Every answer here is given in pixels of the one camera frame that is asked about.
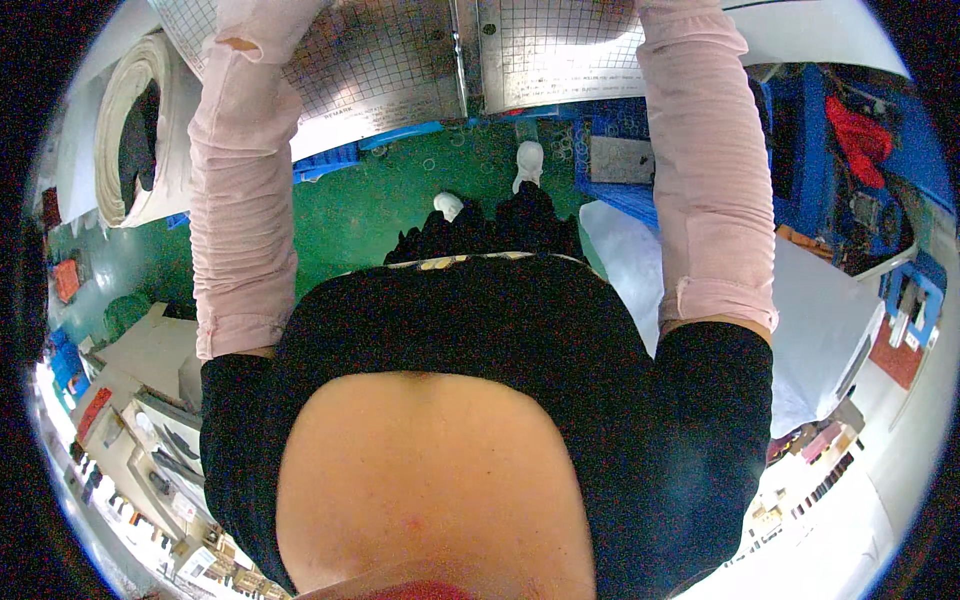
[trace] green floor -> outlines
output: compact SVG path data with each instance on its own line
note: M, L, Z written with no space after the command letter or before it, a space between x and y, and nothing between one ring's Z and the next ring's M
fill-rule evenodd
M544 146L562 127L540 122ZM492 216L496 204L511 195L515 158L513 126L493 124L399 140L384 156L364 153L358 166L295 185L298 298L332 276L381 264L399 231L422 226L438 192L480 201ZM431 171L423 167L427 159L435 165ZM572 161L553 160L549 152L540 184L561 218L575 214L588 200L573 187ZM581 233L590 262L599 265ZM70 227L52 232L50 250L67 255L80 249L90 277L69 305L51 302L51 328L63 326L74 341L86 335L103 339L108 303L134 291L154 301L192 302L189 235L189 228L168 231L162 221L111 229L106 238L98 228L82 231L76 239Z

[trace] red cloth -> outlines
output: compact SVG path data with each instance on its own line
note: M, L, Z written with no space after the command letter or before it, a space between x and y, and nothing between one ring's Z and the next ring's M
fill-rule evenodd
M54 277L57 280L57 295L66 304L80 289L80 279L77 277L77 261L72 258L64 260L54 267Z
M876 164L893 152L893 135L870 117L848 110L836 96L827 97L827 119L853 174L865 185L882 188L885 182Z

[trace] fabric roll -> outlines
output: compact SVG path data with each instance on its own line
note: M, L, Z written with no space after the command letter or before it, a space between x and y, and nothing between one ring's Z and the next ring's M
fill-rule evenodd
M159 87L153 189L137 182L128 211L121 195L121 140L128 114L151 81ZM166 34L144 36L120 59L97 117L94 175L97 206L112 228L131 228L189 209L187 125L200 103L201 83Z

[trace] black shirt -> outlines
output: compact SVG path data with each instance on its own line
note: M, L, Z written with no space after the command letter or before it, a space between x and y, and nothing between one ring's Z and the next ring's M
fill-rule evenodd
M599 598L662 597L728 560L769 441L772 352L734 324L688 324L657 360L609 283L552 254L458 256L335 277L297 306L276 358L203 367L210 512L295 591L276 543L287 437L327 381L482 377L535 399L564 437Z

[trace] white sneaker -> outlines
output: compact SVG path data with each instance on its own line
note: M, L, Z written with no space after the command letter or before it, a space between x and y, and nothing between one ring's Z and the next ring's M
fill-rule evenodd
M540 185L541 173L543 173L543 147L537 142L523 142L516 149L514 193L520 191L522 181L532 181Z
M433 207L434 210L442 210L444 219L448 223L453 223L460 211L464 209L464 203L449 192L441 192L433 197Z

